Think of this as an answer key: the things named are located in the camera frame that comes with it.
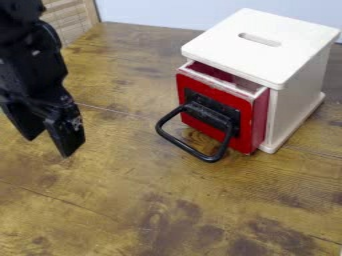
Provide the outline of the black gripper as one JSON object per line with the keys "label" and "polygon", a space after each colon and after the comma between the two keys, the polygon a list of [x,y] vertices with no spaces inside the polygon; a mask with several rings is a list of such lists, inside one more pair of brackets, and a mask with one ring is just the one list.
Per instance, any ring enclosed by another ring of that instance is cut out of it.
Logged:
{"label": "black gripper", "polygon": [[52,26],[0,21],[0,107],[28,141],[47,129],[64,158],[86,142],[82,114],[63,86],[67,75]]}

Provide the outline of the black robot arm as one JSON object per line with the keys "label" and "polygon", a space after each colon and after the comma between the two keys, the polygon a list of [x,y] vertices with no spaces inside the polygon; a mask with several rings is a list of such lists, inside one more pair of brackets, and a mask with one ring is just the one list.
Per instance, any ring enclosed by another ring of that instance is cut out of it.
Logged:
{"label": "black robot arm", "polygon": [[79,107],[63,86],[62,41],[42,20],[43,0],[0,0],[0,109],[27,140],[48,133],[63,157],[86,142]]}

